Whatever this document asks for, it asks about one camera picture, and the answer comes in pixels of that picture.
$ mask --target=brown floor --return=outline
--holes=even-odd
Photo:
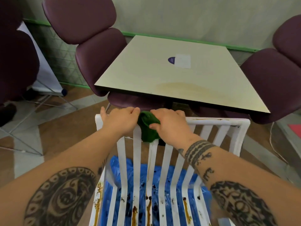
[[[72,87],[64,85],[64,88],[68,89],[69,93],[65,97],[69,101],[76,99],[84,98],[86,96],[92,95],[93,92],[90,89]],[[64,103],[58,97],[51,97],[48,101],[49,104],[61,105]],[[99,113],[101,106],[107,106],[108,101],[103,101],[95,105],[83,108],[73,113],[64,115],[60,118],[45,122],[39,125],[40,138],[44,153],[45,161],[52,159],[57,156],[59,153],[63,152],[67,148],[73,146],[79,141],[83,140],[87,136],[91,135],[96,131],[95,125],[95,114]],[[38,110],[42,111],[48,109],[48,106],[41,106]],[[187,105],[178,104],[176,109],[182,109],[186,114],[191,115]],[[201,126],[197,126],[195,133],[200,133]],[[217,128],[213,128],[212,133],[209,136],[209,141],[213,141],[217,132]],[[273,152],[272,148],[269,145],[269,130],[263,126],[255,123],[251,123],[251,126],[247,132],[247,135],[250,136],[253,140],[257,141],[263,147],[271,151],[277,157],[278,155]],[[230,138],[226,137],[221,145],[225,150],[229,149]],[[141,163],[147,164],[148,162],[148,145],[146,143],[142,144]],[[0,146],[13,147],[13,140],[10,137],[0,139]],[[126,156],[127,158],[133,159],[133,140],[126,139]],[[112,155],[116,155],[116,146],[112,150]],[[163,160],[164,147],[159,146],[156,156],[156,165],[161,165]],[[171,157],[171,165],[175,165],[178,157],[176,150],[173,151]],[[241,158],[257,165],[258,167],[270,172],[263,163],[258,161],[254,156],[252,156],[245,149],[241,151]],[[0,148],[0,187],[4,186],[8,182],[14,179],[14,156],[12,151],[4,150]],[[89,207],[87,208],[84,217],[82,218],[79,225],[88,225],[90,219],[90,213],[92,208],[92,202],[90,202]]]

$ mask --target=person's left hand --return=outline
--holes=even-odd
[[[101,107],[100,116],[103,121],[102,129],[113,132],[118,136],[118,139],[120,139],[126,133],[133,131],[137,124],[139,114],[140,109],[138,107],[115,108],[109,115],[106,114],[104,107]]]

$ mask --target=green cloth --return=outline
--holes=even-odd
[[[151,143],[156,139],[160,139],[156,130],[150,129],[149,125],[160,121],[149,111],[142,111],[139,115],[137,124],[141,128],[141,139],[143,142]]]

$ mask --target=tattooed arm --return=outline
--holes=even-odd
[[[218,205],[237,226],[295,226],[301,221],[301,191],[261,168],[193,134],[183,111],[151,111],[160,137],[198,171]]]
[[[101,108],[103,128],[0,189],[0,225],[76,226],[111,148],[135,127],[139,108]]]

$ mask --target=white cable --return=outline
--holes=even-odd
[[[286,177],[286,179],[287,179],[288,181],[290,181],[291,183],[294,184],[294,182],[292,182],[292,181],[288,178],[288,168],[290,167],[290,165],[288,164],[288,161],[286,161],[285,158],[283,158],[282,155],[280,155],[280,154],[274,149],[273,144],[272,144],[272,128],[273,128],[273,126],[274,126],[274,123],[275,123],[275,122],[272,123],[271,129],[270,129],[270,145],[271,145],[273,151],[274,151],[277,155],[279,155],[279,156],[281,157],[281,159],[283,159],[284,162],[286,162],[286,167],[285,167],[285,171],[284,171],[284,172],[285,172],[285,177]]]

